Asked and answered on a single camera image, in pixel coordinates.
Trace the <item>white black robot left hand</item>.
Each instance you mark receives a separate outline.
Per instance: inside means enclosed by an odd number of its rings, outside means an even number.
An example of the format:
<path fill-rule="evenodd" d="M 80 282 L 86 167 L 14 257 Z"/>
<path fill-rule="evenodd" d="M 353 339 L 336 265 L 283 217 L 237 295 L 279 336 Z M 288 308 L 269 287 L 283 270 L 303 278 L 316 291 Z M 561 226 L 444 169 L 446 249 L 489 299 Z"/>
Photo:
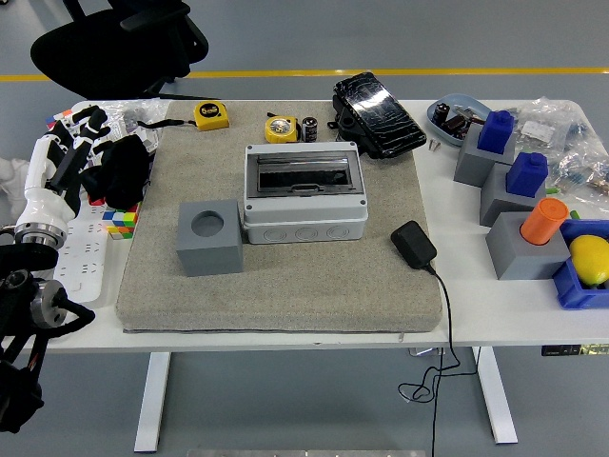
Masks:
<path fill-rule="evenodd" d="M 26 207 L 15 236 L 46 233 L 63 238 L 80 209 L 80 173 L 109 144 L 106 112 L 97 105 L 76 111 L 35 143 L 24 185 Z"/>

